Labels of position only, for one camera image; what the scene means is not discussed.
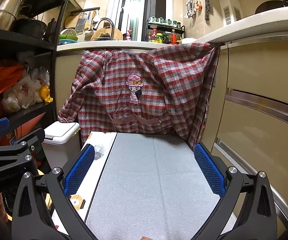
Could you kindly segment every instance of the air vent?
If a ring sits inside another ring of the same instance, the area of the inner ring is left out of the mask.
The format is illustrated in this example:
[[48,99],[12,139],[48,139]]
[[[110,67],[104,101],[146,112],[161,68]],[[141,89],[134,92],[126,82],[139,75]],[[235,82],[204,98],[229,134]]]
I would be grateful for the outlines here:
[[225,17],[226,25],[229,25],[231,23],[231,16],[230,16],[229,7],[224,8],[224,17]]
[[236,20],[237,20],[237,21],[241,20],[242,17],[241,17],[240,10],[234,7],[234,12],[235,12],[235,18],[236,18]]

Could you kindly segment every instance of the gray towel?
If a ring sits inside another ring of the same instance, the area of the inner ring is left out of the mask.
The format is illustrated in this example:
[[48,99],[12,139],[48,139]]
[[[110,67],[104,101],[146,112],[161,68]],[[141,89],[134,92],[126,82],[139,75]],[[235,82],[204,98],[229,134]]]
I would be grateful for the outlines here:
[[118,133],[86,225],[99,240],[189,240],[219,199],[179,137]]

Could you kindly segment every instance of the drawer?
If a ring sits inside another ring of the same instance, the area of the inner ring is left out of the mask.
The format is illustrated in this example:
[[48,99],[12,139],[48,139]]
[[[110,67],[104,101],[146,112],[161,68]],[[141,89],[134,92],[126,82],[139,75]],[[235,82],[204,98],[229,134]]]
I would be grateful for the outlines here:
[[220,126],[226,90],[228,63],[228,49],[221,49],[217,63],[217,70],[214,77],[214,86],[212,87],[209,99],[205,129],[201,139],[201,142],[209,151],[212,150],[215,137],[217,136],[217,130]]
[[[226,166],[228,166],[228,167],[229,166],[235,166],[216,147],[213,147],[211,154],[214,156],[220,157]],[[246,195],[246,193],[241,193],[236,204],[235,204],[233,213],[236,217],[239,216],[245,195]],[[276,220],[277,220],[277,236],[279,237],[285,231],[285,227],[284,227],[284,225],[281,222],[279,217],[277,217]]]
[[288,41],[229,46],[229,54],[228,88],[288,103]]
[[288,204],[288,123],[225,100],[218,138],[257,171]]

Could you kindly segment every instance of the grater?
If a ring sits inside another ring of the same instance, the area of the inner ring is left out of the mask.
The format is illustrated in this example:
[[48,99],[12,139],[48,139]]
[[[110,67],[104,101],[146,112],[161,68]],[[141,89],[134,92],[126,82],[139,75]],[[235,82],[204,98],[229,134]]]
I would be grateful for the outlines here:
[[76,27],[75,27],[75,31],[77,34],[81,34],[84,31],[84,25],[86,22],[86,18],[87,18],[87,14],[86,13],[82,13],[76,23]]

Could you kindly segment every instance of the cutting board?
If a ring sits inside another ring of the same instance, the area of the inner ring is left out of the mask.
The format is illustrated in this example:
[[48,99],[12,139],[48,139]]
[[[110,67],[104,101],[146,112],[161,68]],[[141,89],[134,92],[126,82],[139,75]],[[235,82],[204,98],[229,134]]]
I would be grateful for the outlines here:
[[[111,34],[111,27],[106,27],[106,28],[100,28],[97,31],[94,32],[93,37],[98,38],[100,36],[100,33],[109,33]],[[122,41],[123,40],[123,34],[121,33],[121,31],[118,28],[114,29],[114,37],[113,39],[115,40],[119,40]]]
[[79,18],[79,15],[67,17],[64,23],[65,29],[70,29],[70,28],[75,29],[78,18]]

